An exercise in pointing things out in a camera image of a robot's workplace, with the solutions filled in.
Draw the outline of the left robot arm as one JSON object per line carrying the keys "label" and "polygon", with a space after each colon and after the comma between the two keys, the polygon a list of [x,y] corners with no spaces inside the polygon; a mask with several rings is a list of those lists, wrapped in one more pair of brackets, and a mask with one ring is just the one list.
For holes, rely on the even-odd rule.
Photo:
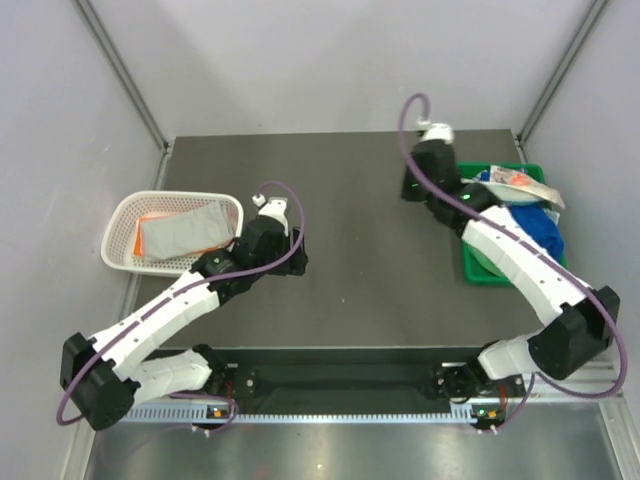
{"label": "left robot arm", "polygon": [[304,230],[288,222],[283,197],[253,198],[257,215],[230,246],[200,256],[172,285],[115,325],[90,337],[76,333],[62,347],[64,395],[56,420],[73,404],[94,431],[106,430],[147,401],[183,391],[216,396],[227,374],[210,347],[152,359],[165,341],[200,317],[248,292],[266,275],[301,276],[308,258]]}

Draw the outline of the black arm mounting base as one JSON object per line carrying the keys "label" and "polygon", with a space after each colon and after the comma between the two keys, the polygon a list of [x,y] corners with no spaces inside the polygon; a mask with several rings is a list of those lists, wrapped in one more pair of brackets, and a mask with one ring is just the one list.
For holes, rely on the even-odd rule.
{"label": "black arm mounting base", "polygon": [[476,347],[227,348],[212,352],[208,394],[241,413],[443,413],[449,404],[501,405],[525,392],[512,376],[476,380]]}

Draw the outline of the cream patterned towel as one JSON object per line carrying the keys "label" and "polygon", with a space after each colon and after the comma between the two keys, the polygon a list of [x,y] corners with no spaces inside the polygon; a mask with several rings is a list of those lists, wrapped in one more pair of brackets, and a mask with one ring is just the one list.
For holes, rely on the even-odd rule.
{"label": "cream patterned towel", "polygon": [[503,203],[509,205],[529,205],[547,202],[565,209],[560,192],[531,177],[522,169],[491,165],[471,178],[463,178],[463,183],[479,183],[486,186]]}

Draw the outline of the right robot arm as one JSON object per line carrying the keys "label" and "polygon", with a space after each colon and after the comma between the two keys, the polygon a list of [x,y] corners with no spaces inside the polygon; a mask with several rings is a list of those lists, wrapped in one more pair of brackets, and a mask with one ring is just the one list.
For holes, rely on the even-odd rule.
{"label": "right robot arm", "polygon": [[403,199],[424,204],[439,223],[487,257],[542,324],[534,333],[488,344],[459,367],[468,384],[462,396],[490,395],[515,375],[564,380],[604,353],[614,341],[619,296],[574,277],[535,246],[486,186],[463,181],[449,125],[421,120],[419,131],[409,152]]}

